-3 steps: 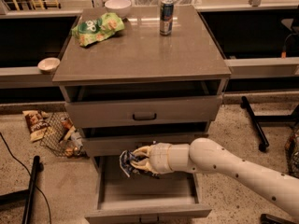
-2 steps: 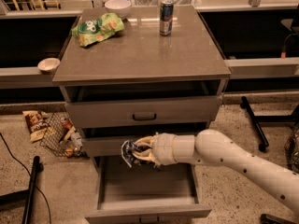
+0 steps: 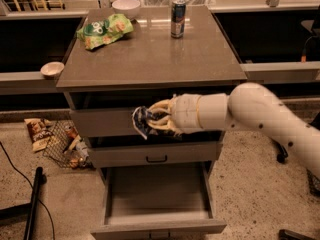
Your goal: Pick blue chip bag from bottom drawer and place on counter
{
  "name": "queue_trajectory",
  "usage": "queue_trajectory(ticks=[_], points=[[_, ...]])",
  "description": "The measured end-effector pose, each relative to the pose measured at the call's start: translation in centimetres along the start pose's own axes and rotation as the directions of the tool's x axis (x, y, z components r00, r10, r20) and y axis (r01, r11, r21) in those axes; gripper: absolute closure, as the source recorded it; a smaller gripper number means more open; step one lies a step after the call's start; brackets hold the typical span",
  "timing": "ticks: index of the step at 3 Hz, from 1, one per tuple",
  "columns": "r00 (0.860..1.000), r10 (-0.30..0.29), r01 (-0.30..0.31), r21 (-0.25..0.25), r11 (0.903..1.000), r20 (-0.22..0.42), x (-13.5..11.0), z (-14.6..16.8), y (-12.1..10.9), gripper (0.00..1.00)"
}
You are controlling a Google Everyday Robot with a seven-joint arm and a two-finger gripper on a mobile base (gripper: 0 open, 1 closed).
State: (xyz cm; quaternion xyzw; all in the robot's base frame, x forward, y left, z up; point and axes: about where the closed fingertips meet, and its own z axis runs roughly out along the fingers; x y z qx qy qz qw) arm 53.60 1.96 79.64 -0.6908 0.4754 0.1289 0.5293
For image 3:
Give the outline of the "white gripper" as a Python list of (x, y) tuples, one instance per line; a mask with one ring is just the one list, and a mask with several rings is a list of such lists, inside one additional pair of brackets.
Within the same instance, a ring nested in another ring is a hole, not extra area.
[(169, 114), (158, 120), (147, 120), (147, 124), (156, 130), (171, 131), (175, 134), (191, 134), (200, 132), (202, 128), (198, 120), (197, 105), (200, 99), (196, 94), (183, 94), (171, 100), (161, 100), (148, 108), (155, 114)]

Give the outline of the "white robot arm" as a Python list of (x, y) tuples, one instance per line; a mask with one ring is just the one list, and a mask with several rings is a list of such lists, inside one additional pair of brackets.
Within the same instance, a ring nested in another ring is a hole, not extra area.
[(157, 130), (191, 134), (211, 130), (258, 131), (296, 154), (320, 178), (320, 131), (297, 117), (266, 87), (238, 85), (230, 94), (183, 94), (155, 103), (147, 124)]

